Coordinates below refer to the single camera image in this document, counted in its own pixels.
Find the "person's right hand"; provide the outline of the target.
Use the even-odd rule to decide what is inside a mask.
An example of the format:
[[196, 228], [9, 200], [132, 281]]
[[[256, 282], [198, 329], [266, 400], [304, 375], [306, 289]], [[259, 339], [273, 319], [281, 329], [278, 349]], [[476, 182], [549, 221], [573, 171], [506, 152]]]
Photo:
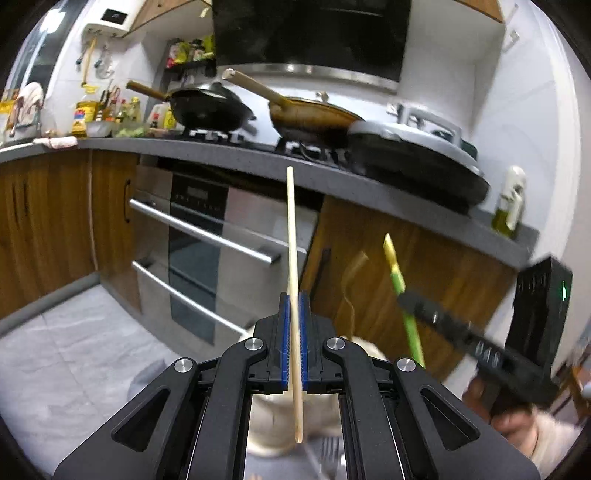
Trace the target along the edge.
[[493, 416], [482, 402], [485, 386], [482, 379], [474, 377], [462, 396], [463, 402], [528, 457], [546, 479], [566, 457], [582, 429], [534, 408]]

